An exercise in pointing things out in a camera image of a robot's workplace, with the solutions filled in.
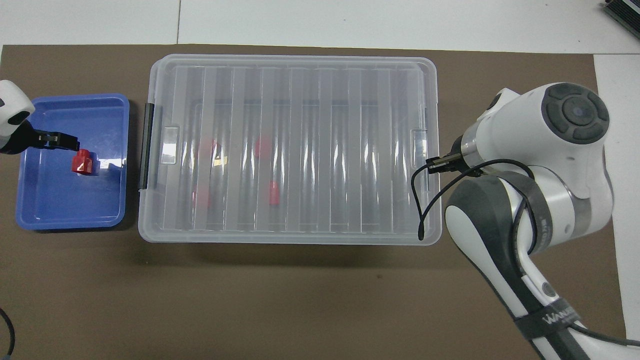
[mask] velcro strap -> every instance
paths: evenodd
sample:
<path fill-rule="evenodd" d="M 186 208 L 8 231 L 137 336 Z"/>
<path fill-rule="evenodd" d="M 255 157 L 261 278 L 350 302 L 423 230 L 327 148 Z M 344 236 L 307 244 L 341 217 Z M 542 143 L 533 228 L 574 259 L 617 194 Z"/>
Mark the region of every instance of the velcro strap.
<path fill-rule="evenodd" d="M 535 313 L 517 318 L 514 322 L 522 336 L 531 340 L 553 334 L 579 320 L 580 315 L 565 299 L 560 298 Z"/>

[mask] transparent plastic box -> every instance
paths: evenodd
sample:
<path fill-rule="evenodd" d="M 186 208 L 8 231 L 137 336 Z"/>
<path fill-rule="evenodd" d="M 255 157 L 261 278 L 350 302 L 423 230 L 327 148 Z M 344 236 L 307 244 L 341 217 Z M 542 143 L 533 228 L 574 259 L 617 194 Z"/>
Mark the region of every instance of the transparent plastic box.
<path fill-rule="evenodd" d="M 166 56 L 151 69 L 140 234 L 430 245 L 441 208 L 419 241 L 410 179 L 438 154 L 437 98 L 425 58 Z M 419 184 L 423 204 L 440 189 L 437 175 Z"/>

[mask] transparent lid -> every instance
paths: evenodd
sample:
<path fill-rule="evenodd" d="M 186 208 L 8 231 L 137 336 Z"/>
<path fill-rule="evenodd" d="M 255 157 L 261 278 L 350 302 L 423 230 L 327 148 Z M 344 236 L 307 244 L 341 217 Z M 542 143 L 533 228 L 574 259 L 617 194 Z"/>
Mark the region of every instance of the transparent lid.
<path fill-rule="evenodd" d="M 429 245 L 413 171 L 438 154 L 424 58 L 169 55 L 155 104 L 140 234 L 148 241 Z M 437 175 L 419 179 L 423 203 Z"/>

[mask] black cable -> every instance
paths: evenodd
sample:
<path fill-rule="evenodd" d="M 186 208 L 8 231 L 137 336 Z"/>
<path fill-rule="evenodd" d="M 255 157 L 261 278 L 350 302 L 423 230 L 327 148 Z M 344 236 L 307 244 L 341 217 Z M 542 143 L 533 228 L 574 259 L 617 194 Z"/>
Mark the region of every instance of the black cable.
<path fill-rule="evenodd" d="M 11 319 L 9 319 L 9 315 L 5 313 L 4 310 L 0 307 L 0 316 L 6 322 L 6 326 L 9 328 L 9 350 L 6 352 L 8 356 L 13 354 L 13 348 L 15 347 L 15 329 L 13 328 L 13 324 L 11 323 Z"/>
<path fill-rule="evenodd" d="M 531 169 L 527 166 L 524 165 L 523 163 L 516 161 L 516 160 L 511 160 L 511 159 L 496 159 L 496 160 L 490 160 L 490 161 L 485 161 L 484 163 L 480 163 L 472 168 L 468 168 L 465 171 L 463 171 L 460 175 L 456 176 L 455 179 L 453 179 L 451 182 L 449 182 L 448 184 L 446 184 L 434 197 L 433 199 L 431 199 L 431 202 L 429 203 L 429 205 L 427 205 L 427 207 L 425 208 L 424 212 L 422 212 L 422 209 L 420 208 L 420 199 L 418 198 L 418 193 L 415 189 L 415 178 L 422 172 L 424 171 L 424 169 L 428 168 L 430 166 L 430 164 L 427 165 L 423 165 L 420 168 L 418 168 L 413 175 L 411 176 L 411 190 L 413 192 L 413 198 L 415 199 L 415 203 L 418 207 L 418 214 L 420 215 L 420 224 L 418 225 L 418 240 L 422 241 L 424 239 L 424 221 L 425 219 L 427 219 L 427 213 L 429 213 L 429 210 L 431 210 L 431 208 L 435 205 L 436 201 L 438 201 L 438 199 L 445 193 L 447 192 L 447 190 L 449 190 L 452 186 L 454 186 L 458 181 L 464 179 L 465 177 L 467 177 L 469 174 L 480 170 L 483 167 L 487 167 L 489 165 L 494 165 L 494 164 L 512 164 L 515 165 L 519 168 L 521 168 L 522 170 L 524 170 L 524 172 L 527 173 L 527 176 L 529 176 L 531 179 L 535 179 L 534 175 L 533 175 L 533 171 L 531 171 Z"/>
<path fill-rule="evenodd" d="M 589 336 L 590 338 L 594 338 L 594 339 L 598 339 L 598 340 L 606 341 L 608 343 L 614 343 L 622 346 L 640 347 L 640 341 L 637 341 L 637 340 L 621 339 L 621 338 L 615 338 L 614 336 L 600 334 L 599 332 L 589 330 L 576 323 L 569 325 L 569 327 L 577 332 L 581 332 L 584 335 Z"/>

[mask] robotic arm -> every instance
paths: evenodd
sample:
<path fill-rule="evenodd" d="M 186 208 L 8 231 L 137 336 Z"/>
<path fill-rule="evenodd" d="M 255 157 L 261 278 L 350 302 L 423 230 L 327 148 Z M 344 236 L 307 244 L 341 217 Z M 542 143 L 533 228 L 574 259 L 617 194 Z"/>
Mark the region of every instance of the robotic arm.
<path fill-rule="evenodd" d="M 0 152 L 18 154 L 28 147 L 78 151 L 75 136 L 34 129 L 27 117 L 35 111 L 27 95 L 9 80 L 0 80 Z"/>
<path fill-rule="evenodd" d="M 431 173 L 478 168 L 451 195 L 447 228 L 545 360 L 640 359 L 640 342 L 585 329 L 529 258 L 609 221 L 608 125 L 604 103 L 582 86 L 503 89 L 448 155 L 428 161 Z M 527 165 L 528 176 L 512 163 L 483 165 L 501 159 Z"/>

